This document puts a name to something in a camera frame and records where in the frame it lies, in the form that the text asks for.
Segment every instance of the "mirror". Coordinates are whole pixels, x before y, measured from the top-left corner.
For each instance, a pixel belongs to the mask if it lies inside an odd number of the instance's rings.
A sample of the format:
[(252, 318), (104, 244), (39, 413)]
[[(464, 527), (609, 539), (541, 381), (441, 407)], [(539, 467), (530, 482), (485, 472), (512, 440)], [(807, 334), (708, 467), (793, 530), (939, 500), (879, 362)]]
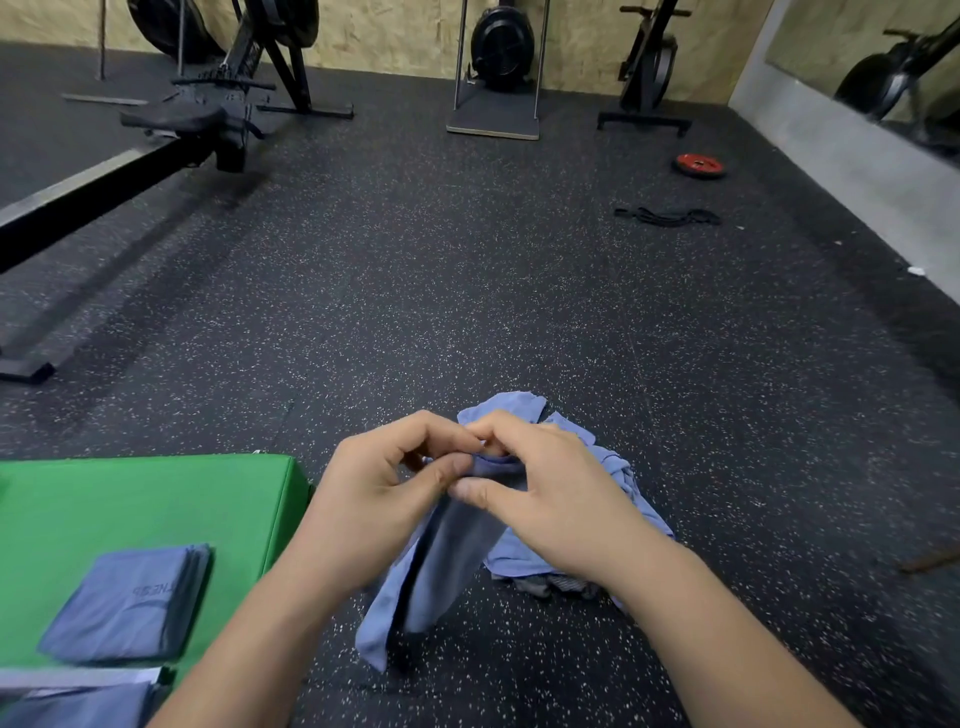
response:
[(767, 62), (960, 163), (960, 0), (793, 0)]

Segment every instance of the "green mat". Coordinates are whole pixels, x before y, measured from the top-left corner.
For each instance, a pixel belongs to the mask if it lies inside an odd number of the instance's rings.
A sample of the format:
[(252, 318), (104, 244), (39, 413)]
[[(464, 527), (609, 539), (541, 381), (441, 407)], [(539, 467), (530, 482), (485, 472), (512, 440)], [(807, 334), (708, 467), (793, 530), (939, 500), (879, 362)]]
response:
[(286, 546), (308, 491), (285, 455), (0, 462), (0, 667), (53, 664), (36, 644), (100, 554), (208, 543), (182, 679)]

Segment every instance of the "exercise bike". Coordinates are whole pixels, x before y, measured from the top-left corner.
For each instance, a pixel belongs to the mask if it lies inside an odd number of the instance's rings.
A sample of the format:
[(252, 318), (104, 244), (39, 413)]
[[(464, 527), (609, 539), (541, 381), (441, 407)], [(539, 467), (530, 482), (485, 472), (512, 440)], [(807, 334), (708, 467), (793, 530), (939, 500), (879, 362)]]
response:
[(666, 93), (677, 58), (677, 40), (665, 33), (672, 17), (690, 17), (690, 11), (677, 10), (677, 0), (660, 0), (654, 9), (624, 5), (620, 12), (635, 12), (642, 18), (627, 59), (620, 63), (618, 81), (624, 82), (619, 106), (622, 111), (601, 111), (597, 129), (608, 121), (623, 121), (639, 126), (675, 127), (677, 136), (685, 136), (693, 121), (653, 113)]
[(957, 154), (950, 145), (930, 139), (920, 97), (920, 78), (954, 48), (960, 45), (960, 17), (936, 36), (887, 28), (885, 36), (902, 37), (886, 53), (876, 53), (860, 61), (837, 87), (833, 98), (874, 121), (880, 121), (897, 105), (904, 93), (913, 116), (911, 138), (919, 144)]

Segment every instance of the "weight plate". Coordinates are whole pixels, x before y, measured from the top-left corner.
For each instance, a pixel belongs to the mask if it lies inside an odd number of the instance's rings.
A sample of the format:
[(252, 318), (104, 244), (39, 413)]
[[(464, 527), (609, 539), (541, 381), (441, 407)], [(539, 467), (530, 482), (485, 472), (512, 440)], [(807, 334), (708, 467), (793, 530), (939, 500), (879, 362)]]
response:
[(673, 160), (673, 168), (697, 180), (719, 180), (727, 174), (727, 168), (720, 161), (705, 155), (680, 155)]

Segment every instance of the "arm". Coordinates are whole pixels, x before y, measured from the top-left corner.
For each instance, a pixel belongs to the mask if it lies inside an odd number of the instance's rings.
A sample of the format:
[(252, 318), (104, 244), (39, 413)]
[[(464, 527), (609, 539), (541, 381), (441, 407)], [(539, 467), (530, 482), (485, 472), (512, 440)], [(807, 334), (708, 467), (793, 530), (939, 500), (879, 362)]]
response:
[[(297, 533), (149, 728), (260, 728), (289, 719), (320, 633), (384, 571), (482, 443), (419, 412), (347, 438)], [(424, 466), (424, 456), (436, 458)], [(404, 463), (417, 473), (399, 484)]]
[(451, 493), (623, 599), (696, 728), (858, 725), (693, 552), (637, 512), (575, 435), (504, 412), (468, 429), (523, 460), (528, 490), (464, 478)]

